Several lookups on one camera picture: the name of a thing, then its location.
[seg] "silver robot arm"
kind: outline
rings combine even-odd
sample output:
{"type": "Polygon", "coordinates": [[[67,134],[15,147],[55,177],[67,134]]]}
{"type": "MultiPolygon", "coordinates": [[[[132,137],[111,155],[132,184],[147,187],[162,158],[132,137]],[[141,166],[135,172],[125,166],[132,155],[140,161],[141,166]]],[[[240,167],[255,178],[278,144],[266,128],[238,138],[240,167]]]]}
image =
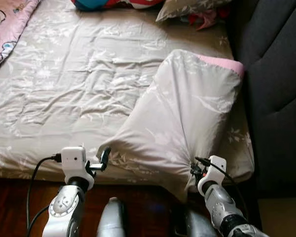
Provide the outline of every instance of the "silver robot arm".
{"type": "MultiPolygon", "coordinates": [[[[225,159],[211,156],[209,161],[223,171],[226,170],[225,159]]],[[[213,227],[223,237],[268,237],[244,218],[234,200],[222,187],[223,179],[224,174],[210,165],[197,184],[197,189],[204,197],[206,207],[211,214],[213,227]]]]}
{"type": "Polygon", "coordinates": [[[85,194],[94,185],[96,170],[104,171],[111,149],[101,155],[101,163],[90,165],[84,147],[65,147],[61,151],[66,185],[49,205],[48,222],[42,237],[78,237],[85,194]]]}

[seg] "white plastic casing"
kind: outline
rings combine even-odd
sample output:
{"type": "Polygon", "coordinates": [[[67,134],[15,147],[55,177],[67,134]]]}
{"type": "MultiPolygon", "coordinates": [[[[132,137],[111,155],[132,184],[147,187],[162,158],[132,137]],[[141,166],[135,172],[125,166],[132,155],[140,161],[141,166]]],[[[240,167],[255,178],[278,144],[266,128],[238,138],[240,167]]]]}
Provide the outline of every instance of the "white plastic casing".
{"type": "Polygon", "coordinates": [[[85,170],[85,148],[65,147],[61,150],[61,164],[65,174],[65,182],[71,177],[81,177],[89,182],[88,190],[94,185],[94,178],[85,170]]]}
{"type": "MultiPolygon", "coordinates": [[[[211,163],[215,164],[223,171],[226,171],[226,160],[224,158],[221,158],[218,156],[211,156],[211,157],[209,157],[209,160],[211,163]]],[[[206,176],[198,182],[197,189],[198,189],[199,193],[204,197],[205,194],[202,191],[203,185],[207,181],[215,181],[218,185],[222,185],[222,181],[223,181],[224,177],[225,177],[225,175],[223,173],[221,173],[218,169],[216,169],[212,165],[209,166],[206,176]]]]}

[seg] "red and blue pillow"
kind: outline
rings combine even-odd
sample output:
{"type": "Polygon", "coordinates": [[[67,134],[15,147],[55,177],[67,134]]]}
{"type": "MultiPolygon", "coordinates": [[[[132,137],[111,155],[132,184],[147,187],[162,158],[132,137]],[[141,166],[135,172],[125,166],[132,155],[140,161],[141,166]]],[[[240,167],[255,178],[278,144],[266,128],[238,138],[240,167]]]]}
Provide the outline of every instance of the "red and blue pillow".
{"type": "Polygon", "coordinates": [[[76,8],[82,11],[93,11],[116,6],[128,6],[143,9],[156,5],[164,0],[71,0],[76,8]]]}

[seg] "mattress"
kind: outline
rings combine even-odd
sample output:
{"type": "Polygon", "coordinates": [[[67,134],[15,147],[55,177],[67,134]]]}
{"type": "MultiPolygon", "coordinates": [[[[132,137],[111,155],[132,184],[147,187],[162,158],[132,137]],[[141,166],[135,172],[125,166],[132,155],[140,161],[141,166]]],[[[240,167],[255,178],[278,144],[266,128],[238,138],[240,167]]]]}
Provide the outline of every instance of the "mattress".
{"type": "MultiPolygon", "coordinates": [[[[232,58],[224,24],[197,32],[180,21],[156,24],[156,9],[80,12],[70,1],[42,0],[14,51],[0,67],[0,177],[30,178],[37,162],[65,146],[83,145],[99,162],[174,49],[232,58]]],[[[242,101],[233,109],[218,155],[238,180],[254,170],[242,101]]],[[[63,180],[45,162],[39,179],[63,180]]],[[[154,184],[109,165],[102,184],[154,184]]]]}

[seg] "dark gray sofa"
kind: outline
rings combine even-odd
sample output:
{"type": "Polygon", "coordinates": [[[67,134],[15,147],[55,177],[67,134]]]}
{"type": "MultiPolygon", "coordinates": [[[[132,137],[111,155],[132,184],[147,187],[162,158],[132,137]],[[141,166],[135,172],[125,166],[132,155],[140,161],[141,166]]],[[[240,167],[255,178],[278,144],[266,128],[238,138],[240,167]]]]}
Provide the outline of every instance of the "dark gray sofa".
{"type": "Polygon", "coordinates": [[[296,196],[296,0],[235,0],[227,22],[254,146],[258,197],[296,196]]]}

